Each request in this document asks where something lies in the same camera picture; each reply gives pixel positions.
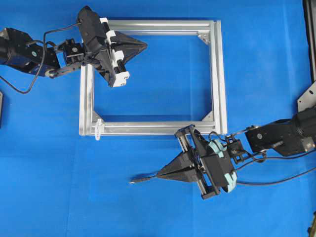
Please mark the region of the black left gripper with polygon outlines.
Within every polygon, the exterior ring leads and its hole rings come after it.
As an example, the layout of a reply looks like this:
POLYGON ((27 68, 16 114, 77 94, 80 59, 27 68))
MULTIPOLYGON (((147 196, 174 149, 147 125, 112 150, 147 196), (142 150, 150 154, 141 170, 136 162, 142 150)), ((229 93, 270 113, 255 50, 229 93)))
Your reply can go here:
POLYGON ((129 79, 125 64, 147 49, 138 39, 110 30, 89 6, 78 13, 79 31, 85 47, 85 58, 106 80, 110 87, 124 86, 129 79))

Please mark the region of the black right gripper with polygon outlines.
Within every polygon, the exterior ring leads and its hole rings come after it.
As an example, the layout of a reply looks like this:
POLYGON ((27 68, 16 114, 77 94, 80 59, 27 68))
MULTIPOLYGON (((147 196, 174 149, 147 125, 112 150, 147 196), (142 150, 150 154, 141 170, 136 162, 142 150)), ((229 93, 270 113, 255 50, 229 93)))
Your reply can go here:
POLYGON ((181 182, 196 182, 202 199, 229 193, 237 184, 231 158, 219 140, 207 141, 194 125, 180 128, 175 137, 182 152, 165 165, 157 177, 181 182))

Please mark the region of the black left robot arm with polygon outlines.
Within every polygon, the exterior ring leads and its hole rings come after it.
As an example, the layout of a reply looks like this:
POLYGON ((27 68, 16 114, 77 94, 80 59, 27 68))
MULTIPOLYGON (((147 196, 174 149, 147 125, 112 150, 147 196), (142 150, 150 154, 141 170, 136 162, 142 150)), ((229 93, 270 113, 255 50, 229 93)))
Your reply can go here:
POLYGON ((36 78, 56 78, 91 65, 110 87, 126 85, 130 74, 125 65, 143 52, 147 44, 119 31, 111 30, 107 21, 89 6, 83 7, 74 24, 81 43, 67 39, 61 44, 32 39, 14 28, 0 32, 0 63, 36 78))

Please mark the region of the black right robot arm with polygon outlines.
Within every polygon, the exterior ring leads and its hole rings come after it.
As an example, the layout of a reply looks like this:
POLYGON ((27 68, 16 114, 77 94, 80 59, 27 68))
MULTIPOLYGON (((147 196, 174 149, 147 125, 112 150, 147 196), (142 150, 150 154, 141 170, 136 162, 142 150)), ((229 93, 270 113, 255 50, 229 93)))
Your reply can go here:
POLYGON ((156 177, 182 182, 196 182, 201 197, 207 199, 229 193, 237 184, 234 164, 273 149, 283 157, 310 151, 316 146, 316 109, 307 108, 291 119, 280 119, 264 126, 244 130, 253 151, 248 154, 232 134, 225 139, 206 140, 193 124, 175 133, 181 153, 157 172, 156 177))

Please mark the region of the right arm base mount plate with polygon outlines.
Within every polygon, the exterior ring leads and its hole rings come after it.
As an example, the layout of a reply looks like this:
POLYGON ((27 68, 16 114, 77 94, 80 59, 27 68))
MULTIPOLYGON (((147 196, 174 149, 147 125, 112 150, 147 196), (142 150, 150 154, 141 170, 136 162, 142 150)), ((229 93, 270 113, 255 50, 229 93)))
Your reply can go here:
POLYGON ((312 108, 316 105, 316 82, 297 99, 298 112, 301 112, 307 108, 312 108))

